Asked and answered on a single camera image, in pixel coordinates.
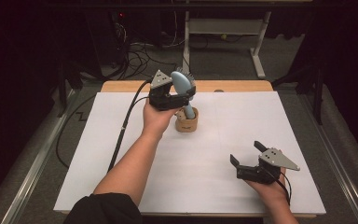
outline table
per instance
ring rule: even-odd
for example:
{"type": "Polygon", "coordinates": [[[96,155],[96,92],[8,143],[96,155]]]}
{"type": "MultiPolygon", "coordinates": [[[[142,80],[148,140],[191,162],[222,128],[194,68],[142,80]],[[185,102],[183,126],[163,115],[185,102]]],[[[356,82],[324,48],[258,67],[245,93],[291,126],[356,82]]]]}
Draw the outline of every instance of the table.
{"type": "MultiPolygon", "coordinates": [[[[90,194],[106,174],[111,158],[109,154],[113,154],[115,136],[118,136],[121,126],[121,115],[126,113],[133,92],[141,83],[142,81],[109,81],[103,85],[101,94],[94,101],[54,207],[55,211],[69,212],[73,204],[90,194]]],[[[272,143],[274,146],[284,147],[284,151],[296,158],[296,163],[301,167],[301,173],[287,173],[293,180],[292,187],[295,190],[292,200],[295,216],[314,217],[324,214],[324,206],[282,103],[269,82],[214,80],[196,81],[196,84],[198,92],[193,106],[200,111],[199,127],[194,133],[178,133],[172,127],[173,122],[170,124],[171,128],[167,129],[158,146],[161,150],[158,150],[150,172],[140,204],[141,213],[145,216],[265,216],[264,205],[258,196],[250,187],[246,188],[243,182],[236,179],[235,168],[229,162],[229,154],[232,153],[241,164],[256,165],[259,152],[253,147],[253,141],[259,140],[266,147],[272,147],[272,143]],[[236,102],[234,105],[238,110],[227,110],[232,106],[232,101],[226,98],[228,95],[236,102]],[[216,102],[222,107],[205,109],[216,102]],[[260,106],[268,109],[259,110],[260,106]],[[216,114],[225,113],[230,115],[230,119],[215,118],[216,114]],[[218,130],[215,129],[217,126],[222,132],[215,131],[218,130]],[[235,131],[245,126],[252,128],[240,132],[224,131],[235,131]],[[219,141],[224,150],[216,147],[219,145],[216,141],[219,141]]],[[[141,95],[146,95],[146,92],[147,89],[143,90],[141,95]]],[[[139,104],[132,110],[117,160],[141,131],[139,123],[142,122],[142,108],[142,104],[139,104]]]]}

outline black cable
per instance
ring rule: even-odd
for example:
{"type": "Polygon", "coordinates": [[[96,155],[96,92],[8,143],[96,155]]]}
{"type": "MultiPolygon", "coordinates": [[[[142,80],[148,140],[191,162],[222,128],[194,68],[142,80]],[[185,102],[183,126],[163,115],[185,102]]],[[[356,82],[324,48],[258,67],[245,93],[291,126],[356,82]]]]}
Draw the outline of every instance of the black cable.
{"type": "Polygon", "coordinates": [[[171,35],[162,35],[161,36],[163,39],[161,39],[161,46],[163,48],[173,48],[173,47],[178,47],[181,46],[182,44],[185,43],[185,39],[183,37],[176,37],[176,40],[173,42],[172,41],[172,36],[171,35]]]}
{"type": "Polygon", "coordinates": [[[136,98],[138,98],[138,95],[139,95],[139,93],[141,92],[142,88],[143,88],[147,83],[151,83],[151,81],[152,81],[152,79],[146,80],[146,81],[139,87],[138,91],[135,93],[135,95],[134,95],[134,97],[133,97],[133,99],[132,99],[132,102],[131,102],[131,104],[130,104],[130,108],[129,108],[129,110],[127,111],[126,118],[124,119],[123,125],[121,126],[120,135],[118,136],[118,139],[117,139],[115,152],[113,153],[112,160],[110,161],[109,168],[108,168],[108,172],[109,172],[109,171],[113,168],[113,166],[115,165],[116,158],[117,158],[117,154],[118,154],[118,151],[120,150],[121,142],[123,141],[124,132],[126,132],[126,128],[127,128],[128,122],[129,122],[129,118],[130,118],[131,111],[132,111],[133,107],[134,107],[135,104],[136,104],[136,103],[135,103],[136,98]]]}
{"type": "Polygon", "coordinates": [[[148,63],[147,59],[141,57],[136,51],[130,51],[130,53],[133,53],[137,56],[137,58],[131,58],[130,61],[138,59],[140,64],[136,66],[136,69],[134,68],[135,66],[130,66],[130,68],[132,68],[134,70],[134,72],[130,75],[125,76],[124,78],[134,77],[136,75],[142,74],[142,72],[147,68],[147,63],[148,63]],[[145,67],[141,71],[138,72],[138,70],[141,67],[143,67],[144,65],[145,65],[145,67]]]}
{"type": "Polygon", "coordinates": [[[275,180],[275,182],[277,182],[277,184],[279,185],[279,186],[281,186],[281,188],[284,190],[284,192],[285,192],[285,194],[286,194],[286,201],[289,203],[289,205],[290,205],[290,199],[291,199],[291,195],[292,195],[292,193],[291,193],[291,191],[290,191],[290,194],[289,194],[289,192],[287,191],[287,188],[284,186],[284,184],[279,180],[279,178],[278,179],[275,179],[275,176],[270,172],[270,171],[268,171],[267,169],[265,169],[264,167],[262,167],[262,166],[260,166],[260,168],[262,168],[268,175],[270,175],[272,178],[274,178],[274,180],[275,180]]]}
{"type": "Polygon", "coordinates": [[[112,72],[111,74],[107,75],[107,77],[116,77],[119,76],[127,71],[129,67],[129,62],[127,60],[124,60],[124,62],[120,65],[118,70],[112,72]]]}
{"type": "Polygon", "coordinates": [[[86,102],[88,102],[90,99],[94,98],[96,95],[92,95],[90,98],[88,98],[87,100],[85,100],[83,103],[81,103],[75,110],[74,112],[72,112],[72,114],[68,117],[68,119],[65,121],[65,123],[62,125],[62,128],[61,128],[61,131],[58,135],[58,138],[57,138],[57,143],[56,143],[56,156],[57,156],[57,159],[60,161],[60,163],[66,167],[67,169],[69,169],[69,165],[66,164],[61,156],[60,156],[60,152],[59,152],[59,144],[60,144],[60,140],[61,140],[61,137],[62,137],[62,133],[63,133],[63,130],[65,129],[66,127],[66,124],[68,124],[68,121],[71,119],[71,117],[75,114],[75,112],[77,112],[77,110],[82,106],[84,105],[86,102]]]}
{"type": "Polygon", "coordinates": [[[142,101],[144,99],[147,99],[147,98],[149,98],[149,97],[148,96],[142,97],[139,100],[137,100],[134,104],[136,105],[136,104],[138,104],[138,102],[140,102],[140,101],[142,101]]]}
{"type": "Polygon", "coordinates": [[[289,185],[289,190],[290,190],[290,194],[289,194],[289,202],[292,200],[292,185],[290,184],[289,179],[287,178],[287,176],[281,172],[281,174],[283,175],[283,177],[286,179],[287,184],[289,185]]]}
{"type": "Polygon", "coordinates": [[[150,61],[153,61],[153,62],[155,62],[155,63],[161,63],[161,64],[167,64],[167,65],[173,64],[173,71],[174,71],[174,70],[176,69],[176,67],[177,67],[177,64],[176,64],[176,63],[164,63],[164,62],[157,61],[157,60],[153,59],[152,57],[150,57],[150,55],[147,53],[146,46],[145,46],[145,55],[147,55],[147,57],[150,59],[150,61]]]}
{"type": "Polygon", "coordinates": [[[148,74],[143,73],[143,71],[146,70],[146,68],[147,68],[147,63],[146,63],[145,65],[146,65],[146,66],[145,66],[142,70],[138,71],[139,68],[141,67],[141,66],[139,66],[131,75],[127,75],[125,78],[127,79],[127,78],[129,78],[129,77],[134,77],[134,76],[137,76],[137,75],[139,75],[139,74],[142,74],[142,75],[144,75],[144,76],[146,76],[146,77],[153,77],[153,76],[150,76],[150,75],[148,75],[148,74]]]}

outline cable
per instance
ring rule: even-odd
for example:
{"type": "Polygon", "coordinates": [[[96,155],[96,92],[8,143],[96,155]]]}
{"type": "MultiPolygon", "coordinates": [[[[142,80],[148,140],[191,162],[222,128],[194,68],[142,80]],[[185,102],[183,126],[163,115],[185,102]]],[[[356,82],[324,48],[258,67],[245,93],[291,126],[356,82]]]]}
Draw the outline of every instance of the cable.
{"type": "Polygon", "coordinates": [[[284,184],[279,180],[279,178],[278,179],[275,179],[275,176],[272,174],[272,173],[270,173],[267,169],[265,169],[264,167],[262,167],[262,166],[260,166],[260,168],[261,169],[263,169],[268,175],[270,175],[274,180],[275,180],[275,182],[277,182],[277,184],[279,185],[279,186],[281,186],[281,188],[284,190],[284,192],[285,192],[285,194],[286,194],[286,201],[289,203],[289,206],[290,206],[290,200],[291,200],[291,197],[292,197],[292,190],[291,190],[291,186],[290,186],[290,183],[289,183],[289,186],[290,186],[290,194],[289,194],[289,192],[287,191],[287,188],[284,186],[284,184]]]}
{"type": "Polygon", "coordinates": [[[177,18],[176,18],[176,11],[173,12],[173,16],[175,17],[175,36],[173,37],[173,41],[169,46],[166,47],[170,47],[173,46],[175,44],[175,40],[176,40],[176,36],[178,33],[178,22],[177,22],[177,18]]]}
{"type": "Polygon", "coordinates": [[[125,78],[134,77],[134,76],[136,76],[136,75],[142,74],[142,72],[147,68],[147,63],[148,63],[148,61],[149,61],[149,60],[147,60],[147,59],[141,57],[141,56],[140,56],[137,52],[135,52],[135,51],[130,51],[130,53],[133,53],[133,54],[135,54],[135,55],[137,56],[137,58],[131,58],[130,61],[135,60],[135,59],[138,59],[139,62],[140,62],[140,64],[139,64],[138,66],[136,66],[136,68],[135,68],[135,66],[132,66],[132,65],[131,65],[130,68],[133,69],[134,72],[133,72],[132,74],[130,74],[130,75],[127,75],[125,78]]]}
{"type": "Polygon", "coordinates": [[[60,152],[59,152],[59,144],[60,144],[60,140],[61,140],[61,137],[62,137],[62,133],[63,133],[63,130],[65,129],[66,127],[66,124],[68,123],[68,121],[71,119],[71,117],[75,114],[75,112],[77,112],[77,110],[82,106],[84,105],[86,102],[88,102],[90,99],[94,98],[96,95],[92,95],[90,98],[88,98],[87,100],[85,100],[83,103],[81,103],[75,110],[74,112],[72,112],[72,114],[68,117],[68,119],[65,121],[65,123],[62,125],[62,128],[61,128],[61,131],[58,135],[58,139],[57,139],[57,144],[56,144],[56,156],[57,156],[57,159],[59,160],[59,162],[64,166],[66,167],[67,169],[69,169],[69,165],[66,164],[61,156],[60,156],[60,152]]]}
{"type": "Polygon", "coordinates": [[[161,63],[161,64],[173,64],[173,71],[176,69],[176,67],[177,67],[177,64],[176,63],[163,63],[163,62],[160,62],[160,61],[157,61],[157,60],[155,60],[155,59],[153,59],[152,57],[150,57],[150,55],[147,53],[147,49],[146,49],[146,47],[145,47],[145,55],[147,55],[147,57],[151,60],[151,61],[153,61],[153,62],[155,62],[155,63],[161,63]]]}
{"type": "Polygon", "coordinates": [[[142,97],[139,100],[137,100],[134,104],[136,105],[136,104],[138,104],[138,102],[140,102],[140,101],[142,101],[144,99],[147,99],[147,98],[149,98],[149,97],[148,96],[142,97]]]}
{"type": "Polygon", "coordinates": [[[283,177],[286,179],[287,184],[289,185],[289,190],[290,190],[290,194],[289,194],[289,202],[292,200],[292,185],[290,184],[289,179],[287,178],[287,176],[281,172],[281,175],[283,175],[283,177]]]}
{"type": "Polygon", "coordinates": [[[163,45],[162,47],[163,47],[163,48],[172,48],[172,47],[180,46],[180,45],[182,45],[183,43],[185,43],[185,40],[182,40],[181,42],[179,42],[179,43],[177,43],[177,44],[174,44],[174,45],[163,45]]]}
{"type": "Polygon", "coordinates": [[[126,43],[126,40],[127,40],[127,31],[126,29],[124,28],[123,25],[121,25],[120,23],[116,23],[116,25],[118,25],[119,28],[121,28],[121,30],[123,31],[123,43],[126,43]]]}
{"type": "Polygon", "coordinates": [[[111,73],[110,75],[107,75],[107,77],[119,76],[119,75],[125,73],[127,71],[128,67],[129,67],[129,62],[127,60],[124,60],[124,62],[120,65],[118,70],[116,70],[115,72],[111,73]]]}
{"type": "Polygon", "coordinates": [[[139,45],[139,46],[142,46],[142,45],[144,45],[144,46],[154,46],[154,45],[152,45],[152,44],[146,44],[145,42],[144,43],[140,43],[140,42],[133,42],[133,43],[131,43],[131,45],[139,45]]]}
{"type": "Polygon", "coordinates": [[[112,160],[110,161],[109,168],[108,168],[108,172],[109,172],[109,171],[113,168],[113,166],[115,165],[116,158],[117,158],[117,154],[118,154],[118,151],[120,150],[120,146],[121,146],[121,142],[123,141],[124,133],[126,132],[126,128],[127,128],[128,122],[129,122],[129,118],[130,118],[131,111],[132,111],[133,107],[135,106],[135,104],[138,102],[138,101],[135,102],[135,101],[136,101],[136,98],[138,98],[138,95],[139,95],[139,93],[141,92],[141,90],[144,88],[144,86],[145,86],[147,83],[151,83],[151,82],[152,82],[152,79],[146,80],[146,81],[139,87],[138,91],[135,93],[135,95],[134,95],[134,97],[133,97],[133,99],[132,99],[132,102],[131,102],[131,104],[130,104],[130,108],[129,108],[129,110],[127,111],[126,118],[124,118],[123,125],[121,126],[120,135],[118,136],[118,139],[117,139],[115,152],[113,153],[112,160]]]}

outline white surface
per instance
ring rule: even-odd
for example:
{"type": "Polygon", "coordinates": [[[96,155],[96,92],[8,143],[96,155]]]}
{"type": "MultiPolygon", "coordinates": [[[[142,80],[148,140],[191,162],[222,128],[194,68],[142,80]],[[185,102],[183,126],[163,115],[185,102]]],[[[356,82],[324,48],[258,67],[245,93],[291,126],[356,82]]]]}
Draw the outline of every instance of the white surface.
{"type": "MultiPolygon", "coordinates": [[[[107,172],[120,128],[134,93],[98,93],[76,154],[62,185],[56,211],[70,211],[90,195],[107,172]]],[[[319,193],[300,151],[277,92],[198,92],[198,129],[179,133],[173,117],[158,152],[140,204],[142,213],[264,214],[256,193],[229,161],[256,166],[254,140],[276,147],[301,170],[288,170],[291,209],[296,214],[324,214],[319,193]]],[[[133,108],[117,160],[142,129],[144,102],[133,108]]]]}

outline dark background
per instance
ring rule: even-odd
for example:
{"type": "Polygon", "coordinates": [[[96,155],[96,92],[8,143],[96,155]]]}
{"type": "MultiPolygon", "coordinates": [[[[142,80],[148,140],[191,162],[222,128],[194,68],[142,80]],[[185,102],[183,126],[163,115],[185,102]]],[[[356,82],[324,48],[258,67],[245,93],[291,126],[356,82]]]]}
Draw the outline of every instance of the dark background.
{"type": "MultiPolygon", "coordinates": [[[[51,93],[58,86],[60,69],[74,88],[81,87],[80,71],[104,79],[100,65],[120,63],[119,49],[126,44],[120,43],[112,30],[110,19],[112,15],[120,19],[117,12],[110,17],[96,12],[61,14],[40,6],[36,1],[0,1],[0,184],[52,108],[51,93]]],[[[158,46],[160,31],[174,33],[172,20],[166,20],[172,13],[125,13],[121,19],[130,37],[158,46]]],[[[178,35],[182,35],[184,12],[177,15],[178,35]]],[[[358,1],[356,7],[345,11],[272,13],[267,37],[284,34],[291,38],[304,33],[291,72],[317,59],[324,82],[358,141],[358,1]]]]}

